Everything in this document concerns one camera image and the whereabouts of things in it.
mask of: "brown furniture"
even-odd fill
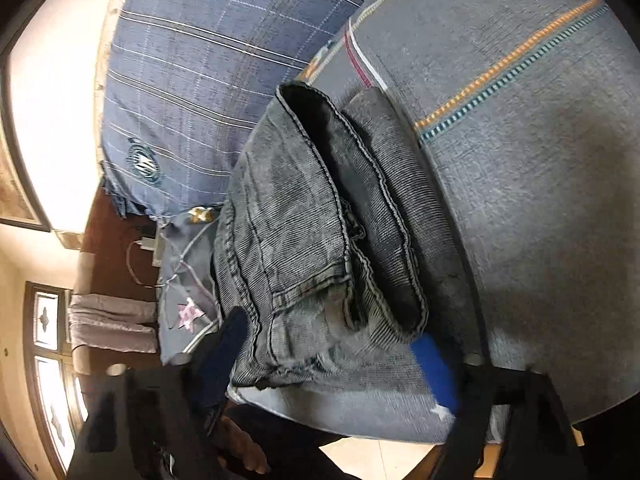
[[[98,189],[84,231],[74,293],[155,301],[156,290],[137,284],[127,268],[127,248],[143,234],[153,237],[155,227],[146,216],[119,218],[110,197]],[[150,251],[143,251],[135,244],[130,248],[129,264],[136,277],[153,286],[158,281],[158,268],[153,267],[151,261]],[[138,369],[160,365],[157,353],[117,352],[91,346],[75,348],[72,359],[89,411],[100,378],[110,365],[124,363]]]

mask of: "embroidered logo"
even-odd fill
[[[131,171],[146,180],[152,186],[160,182],[160,166],[154,152],[146,147],[140,139],[129,139],[131,146],[127,153],[127,162]]]

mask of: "pink star pattern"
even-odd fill
[[[199,317],[204,316],[204,312],[193,303],[191,298],[187,298],[186,305],[178,305],[178,316],[180,316],[180,325],[178,325],[178,328],[184,327],[193,334],[193,323]]]

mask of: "teal stripe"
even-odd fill
[[[609,6],[603,5],[599,9],[594,10],[591,14],[582,17],[580,20],[577,20],[573,25],[569,26],[562,32],[560,32],[556,37],[552,40],[549,40],[543,46],[541,46],[537,51],[531,54],[527,59],[523,60],[521,63],[516,65],[507,71],[500,79],[491,83],[487,88],[482,90],[479,94],[476,94],[471,101],[465,104],[460,110],[453,112],[448,118],[442,120],[437,126],[434,126],[430,130],[426,130],[420,134],[419,140],[420,142],[427,142],[430,139],[433,139],[437,134],[446,130],[449,126],[451,126],[454,122],[458,122],[458,120],[462,119],[466,116],[471,110],[476,108],[478,105],[482,104],[485,100],[487,100],[491,95],[495,94],[501,88],[507,86],[510,82],[514,81],[518,75],[523,73],[527,68],[529,68],[534,62],[544,57],[546,54],[551,52],[556,46],[562,43],[567,38],[570,38],[574,32],[584,28],[589,25],[593,20],[599,18],[603,14],[605,14],[609,10]]]

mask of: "blue object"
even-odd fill
[[[247,335],[244,310],[235,307],[222,327],[203,339],[194,352],[193,371],[200,385],[191,393],[191,402],[203,410],[224,403],[229,375]]]
[[[455,415],[460,406],[458,384],[455,374],[444,361],[442,352],[434,340],[431,336],[423,334],[411,344],[411,350],[436,402]]]

